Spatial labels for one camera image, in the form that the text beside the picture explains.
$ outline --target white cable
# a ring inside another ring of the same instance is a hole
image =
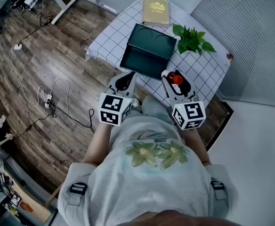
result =
[[[85,131],[85,132],[88,132],[88,133],[90,133],[90,134],[93,134],[92,132],[87,131],[87,130],[83,129],[82,127],[78,126],[78,125],[77,125],[75,122],[73,122],[73,120],[71,119],[70,112],[69,112],[69,109],[68,109],[68,94],[69,94],[70,89],[71,89],[71,84],[70,84],[70,82],[69,82],[67,79],[59,78],[59,79],[55,80],[55,82],[54,82],[54,84],[53,84],[53,88],[52,88],[50,94],[52,95],[54,86],[55,86],[55,84],[56,84],[56,82],[57,82],[58,80],[65,80],[65,81],[67,81],[67,83],[68,83],[68,91],[67,91],[67,94],[66,94],[66,109],[67,109],[68,117],[70,118],[71,122],[72,122],[76,127],[79,127],[81,130],[83,130],[83,131]]]
[[[40,90],[40,88],[41,88],[42,91],[43,91],[43,98],[44,98],[44,101],[45,101],[44,88],[43,88],[42,86],[39,86],[39,88],[38,88],[38,90],[37,90],[37,101],[38,101],[38,104],[37,104],[37,105],[33,105],[33,104],[29,101],[28,97],[26,96],[26,93],[25,93],[25,91],[24,91],[23,84],[22,84],[22,82],[21,82],[20,75],[16,72],[15,69],[12,68],[12,66],[11,66],[11,64],[10,64],[9,57],[10,57],[11,51],[12,51],[13,49],[14,49],[14,48],[12,48],[12,49],[10,50],[9,55],[8,55],[9,66],[10,66],[11,70],[13,70],[13,71],[15,72],[15,74],[17,74],[17,76],[18,76],[18,78],[19,78],[19,81],[20,81],[21,88],[23,89],[24,96],[25,96],[26,100],[30,103],[30,105],[31,105],[32,107],[37,107],[37,106],[39,106],[39,90]]]
[[[39,86],[39,88],[38,88],[38,90],[37,90],[37,100],[38,100],[38,104],[37,104],[37,105],[33,105],[33,104],[29,101],[28,97],[27,97],[26,94],[25,94],[24,87],[23,87],[23,84],[22,84],[22,82],[21,82],[20,75],[16,72],[15,69],[12,68],[12,66],[11,66],[11,64],[10,64],[9,57],[10,57],[11,51],[12,51],[13,49],[14,49],[14,48],[12,48],[12,49],[10,50],[9,55],[8,55],[8,63],[9,63],[9,66],[10,66],[11,70],[13,70],[13,71],[15,72],[15,74],[17,74],[17,76],[19,77],[20,85],[21,85],[21,88],[23,89],[24,96],[25,96],[25,98],[27,99],[27,101],[30,103],[30,105],[31,105],[32,107],[37,107],[37,106],[39,106],[39,90],[40,90],[40,88],[43,90],[43,97],[44,97],[44,101],[45,101],[44,88],[43,88],[42,86]],[[71,89],[71,84],[70,84],[70,82],[69,82],[67,79],[59,78],[59,79],[55,80],[55,82],[54,82],[54,84],[53,84],[53,88],[52,88],[50,94],[52,95],[53,89],[54,89],[55,84],[56,84],[56,82],[57,82],[58,80],[65,80],[65,81],[67,81],[67,83],[68,83],[68,91],[67,91],[67,94],[66,94],[66,108],[67,108],[68,117],[70,118],[71,122],[72,122],[76,127],[79,127],[81,130],[83,130],[83,131],[85,131],[85,132],[88,132],[88,133],[90,133],[90,134],[93,134],[92,132],[87,131],[87,130],[81,128],[80,126],[78,126],[78,125],[77,125],[76,123],[74,123],[73,120],[71,119],[71,116],[70,116],[70,113],[69,113],[69,109],[68,109],[68,94],[69,94],[70,89]]]

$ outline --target gold book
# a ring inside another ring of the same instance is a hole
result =
[[[168,0],[144,0],[143,25],[169,27]]]

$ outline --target black buckle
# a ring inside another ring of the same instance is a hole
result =
[[[212,180],[211,185],[212,185],[214,190],[224,190],[225,189],[223,183],[218,182],[216,180]]]
[[[71,185],[70,192],[74,194],[84,195],[87,189],[87,185],[85,183],[74,183]]]

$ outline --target power plug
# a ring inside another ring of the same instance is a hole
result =
[[[53,19],[49,19],[48,21],[45,22],[44,26],[48,25],[49,23],[51,23],[53,21]]]
[[[23,47],[23,45],[22,44],[16,44],[15,46],[14,46],[14,50],[21,50],[22,49],[22,47]]]
[[[44,102],[44,107],[47,108],[47,109],[50,109],[50,104],[51,104],[51,101],[52,101],[52,95],[51,94],[48,94],[46,97],[45,97],[45,102]]]

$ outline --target grid tablecloth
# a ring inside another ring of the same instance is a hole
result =
[[[197,31],[206,32],[204,39],[210,42],[217,51],[217,53],[204,52],[201,56],[197,53],[186,51],[180,55],[176,44],[171,60],[167,65],[168,70],[174,71],[178,69],[194,81],[198,89],[199,99],[203,101],[206,107],[216,93],[229,68],[229,61],[226,59],[227,50],[185,11],[171,2],[169,3],[169,10],[171,25],[168,28],[147,27],[170,35],[177,40],[180,37],[173,34],[172,24],[186,25],[187,28],[195,27]],[[123,72],[128,71],[120,68],[120,63],[132,29],[135,24],[142,23],[142,13],[143,0],[134,1],[92,42],[87,50],[86,59],[88,60],[91,57],[101,58],[110,63],[114,68],[118,68]],[[163,104],[170,105],[170,100],[166,96],[162,81],[138,74],[137,83],[153,94]]]

